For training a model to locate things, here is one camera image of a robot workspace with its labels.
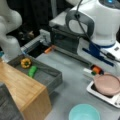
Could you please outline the white and blue gripper body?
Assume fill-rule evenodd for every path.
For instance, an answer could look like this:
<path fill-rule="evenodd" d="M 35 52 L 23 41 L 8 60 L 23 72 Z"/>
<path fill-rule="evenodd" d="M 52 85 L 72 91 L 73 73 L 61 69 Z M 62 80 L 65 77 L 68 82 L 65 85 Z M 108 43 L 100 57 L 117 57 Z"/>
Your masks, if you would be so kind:
<path fill-rule="evenodd" d="M 97 45 L 93 42 L 85 43 L 82 50 L 84 57 L 93 64 L 120 66 L 120 44 L 118 42 L 109 46 Z"/>

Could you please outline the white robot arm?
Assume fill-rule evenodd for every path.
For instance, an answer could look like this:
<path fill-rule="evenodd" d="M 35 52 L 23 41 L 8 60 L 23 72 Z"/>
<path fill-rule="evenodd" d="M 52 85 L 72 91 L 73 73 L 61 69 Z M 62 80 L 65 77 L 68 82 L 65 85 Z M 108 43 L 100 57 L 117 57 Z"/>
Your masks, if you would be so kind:
<path fill-rule="evenodd" d="M 74 34 L 82 34 L 90 44 L 101 46 L 108 59 L 120 62 L 111 50 L 117 44 L 115 34 L 120 26 L 120 2 L 118 0 L 90 0 L 79 3 L 66 15 L 66 25 Z M 9 8 L 6 0 L 0 0 L 0 47 L 7 60 L 21 53 L 18 41 L 8 33 L 22 23 L 18 12 Z"/>

